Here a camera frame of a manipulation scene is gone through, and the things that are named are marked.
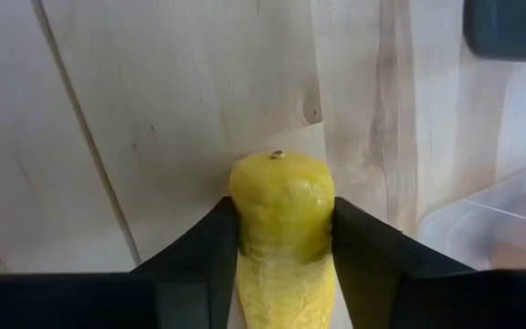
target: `wooden wall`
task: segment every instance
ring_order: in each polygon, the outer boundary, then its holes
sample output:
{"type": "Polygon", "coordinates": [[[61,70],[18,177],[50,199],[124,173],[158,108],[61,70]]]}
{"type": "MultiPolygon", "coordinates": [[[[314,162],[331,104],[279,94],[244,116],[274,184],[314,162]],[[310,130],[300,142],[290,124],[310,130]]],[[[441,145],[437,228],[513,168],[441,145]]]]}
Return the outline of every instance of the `wooden wall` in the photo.
{"type": "Polygon", "coordinates": [[[474,58],[462,5],[0,0],[0,271],[131,269],[275,148],[415,234],[526,169],[526,63],[474,58]]]}

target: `yellow lemon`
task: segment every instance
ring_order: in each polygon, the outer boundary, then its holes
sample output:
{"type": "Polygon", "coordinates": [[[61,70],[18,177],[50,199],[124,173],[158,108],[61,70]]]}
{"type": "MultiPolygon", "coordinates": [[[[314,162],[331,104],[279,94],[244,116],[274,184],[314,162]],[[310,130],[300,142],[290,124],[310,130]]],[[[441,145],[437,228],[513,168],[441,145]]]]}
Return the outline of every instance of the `yellow lemon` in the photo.
{"type": "Polygon", "coordinates": [[[268,152],[238,161],[237,286],[249,329],[328,328],[334,299],[334,183],[322,161],[268,152]]]}

